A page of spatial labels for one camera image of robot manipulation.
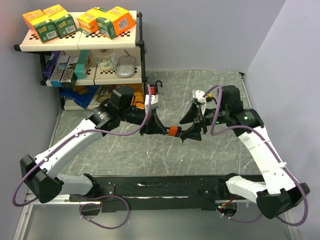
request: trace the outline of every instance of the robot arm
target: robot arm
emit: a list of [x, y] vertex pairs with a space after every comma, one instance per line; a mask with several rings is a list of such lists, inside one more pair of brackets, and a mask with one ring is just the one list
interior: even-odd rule
[[[95, 197], [98, 194], [99, 184], [89, 174], [64, 175], [60, 172], [83, 149], [106, 135], [103, 132], [92, 130], [111, 131], [120, 125], [120, 121], [142, 124], [147, 111], [131, 106], [133, 96], [134, 90], [131, 87], [122, 86], [115, 89], [110, 99], [106, 99], [100, 106], [94, 108], [73, 131], [57, 144], [34, 158], [26, 155], [20, 160], [22, 177], [36, 164], [42, 160], [45, 161], [25, 181], [41, 203], [47, 203], [61, 194], [80, 194], [87, 197]], [[156, 100], [158, 96], [152, 96], [151, 114], [147, 124], [140, 130], [140, 134], [166, 134], [167, 130], [156, 113], [156, 108], [159, 106]]]
[[[262, 214], [269, 219], [297, 206], [302, 201], [302, 194], [285, 172], [286, 163], [281, 160], [271, 143], [258, 113], [254, 109], [243, 108], [239, 89], [232, 85], [223, 86], [221, 107], [218, 110], [203, 108], [206, 106], [204, 94], [200, 90], [192, 91], [191, 108], [180, 123], [193, 122], [193, 124], [180, 134], [182, 141], [185, 139], [201, 141], [201, 130], [206, 134], [207, 126], [212, 124], [215, 112], [219, 111], [216, 124], [237, 126], [232, 130], [251, 153], [265, 181], [265, 184], [260, 184], [246, 180], [236, 173], [228, 174], [220, 179], [221, 196], [230, 198], [232, 195], [238, 195], [250, 200], [256, 203]], [[306, 195], [309, 194], [310, 189], [306, 183], [300, 183], [300, 186]]]

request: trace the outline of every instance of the cardboard box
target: cardboard box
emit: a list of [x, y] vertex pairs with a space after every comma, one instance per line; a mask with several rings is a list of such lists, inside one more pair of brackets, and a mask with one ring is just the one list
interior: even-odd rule
[[111, 97], [112, 91], [116, 88], [115, 85], [102, 85], [98, 96], [95, 101], [97, 103], [102, 103], [104, 100]]
[[41, 42], [46, 43], [59, 37], [54, 22], [40, 9], [22, 16], [28, 28], [34, 31]]
[[114, 39], [116, 36], [132, 28], [136, 22], [130, 12], [116, 6], [96, 19], [97, 27], [101, 34]]
[[50, 80], [47, 80], [50, 82], [50, 84], [53, 87], [56, 87], [56, 88], [62, 87], [60, 79], [61, 79], [62, 75], [64, 74], [64, 71], [67, 67], [69, 57], [70, 56], [68, 56], [68, 55], [63, 55], [63, 56], [59, 57], [58, 62], [55, 65], [55, 68], [53, 70], [53, 73], [52, 73]]
[[79, 31], [86, 35], [90, 35], [98, 30], [97, 18], [105, 14], [107, 10], [96, 6], [77, 17], [79, 23]]
[[74, 73], [78, 79], [85, 79], [87, 77], [89, 62], [92, 59], [91, 50], [81, 50], [78, 62], [76, 63]]
[[77, 82], [75, 69], [78, 62], [78, 56], [71, 56], [61, 77], [60, 83], [63, 88], [73, 88]]
[[74, 18], [60, 4], [48, 7], [43, 12], [54, 22], [61, 37], [78, 31]]
[[144, 97], [145, 97], [145, 89], [143, 83], [133, 83], [133, 84], [116, 84], [115, 88], [119, 88], [121, 86], [129, 86], [134, 90], [135, 100], [132, 105], [136, 105], [140, 109], [145, 109]]
[[49, 60], [46, 62], [46, 65], [42, 71], [43, 75], [47, 78], [50, 79], [52, 76], [52, 72], [55, 69], [55, 66], [58, 62], [58, 59], [60, 56], [65, 55], [64, 51], [53, 51], [51, 53], [51, 56]]

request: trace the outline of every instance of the gray mouse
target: gray mouse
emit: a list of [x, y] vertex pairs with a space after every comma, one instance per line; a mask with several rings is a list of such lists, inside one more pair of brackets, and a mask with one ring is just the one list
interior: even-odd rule
[[124, 51], [128, 56], [120, 57], [115, 74], [120, 78], [130, 78], [135, 75], [136, 58], [130, 56], [126, 50]]

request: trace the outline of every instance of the white wall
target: white wall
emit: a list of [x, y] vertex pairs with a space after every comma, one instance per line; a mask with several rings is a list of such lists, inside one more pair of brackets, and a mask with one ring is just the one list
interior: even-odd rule
[[[308, 219], [299, 228], [306, 240], [320, 236], [319, 13], [318, 0], [287, 0], [244, 76], [275, 148], [310, 187]], [[303, 204], [294, 213], [300, 220]]]
[[[58, 115], [57, 90], [41, 86], [39, 56], [15, 52], [27, 32], [22, 14], [31, 11], [26, 0], [10, 0], [0, 8], [0, 239], [14, 237], [22, 208], [11, 196], [21, 179], [20, 159], [48, 148]], [[26, 187], [20, 193], [22, 201]]]
[[[56, 0], [29, 0], [34, 9]], [[142, 12], [148, 69], [245, 73], [285, 0], [68, 0], [70, 12], [116, 5]]]

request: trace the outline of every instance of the gray marble floor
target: gray marble floor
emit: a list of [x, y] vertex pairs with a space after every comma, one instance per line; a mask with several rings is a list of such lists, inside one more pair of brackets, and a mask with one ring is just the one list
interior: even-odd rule
[[[212, 70], [149, 71], [151, 82], [161, 80], [161, 107], [157, 113], [165, 126], [176, 126], [190, 107], [192, 89], [207, 90], [210, 86], [235, 85], [241, 91], [244, 107], [248, 100], [238, 72]], [[53, 143], [57, 143], [88, 114], [88, 110], [63, 111]], [[128, 132], [136, 125], [121, 123], [115, 132]], [[62, 171], [79, 175], [224, 175], [228, 173], [259, 174], [249, 151], [233, 131], [219, 136], [206, 134], [202, 141], [185, 140], [164, 135], [106, 135], [84, 149]]]

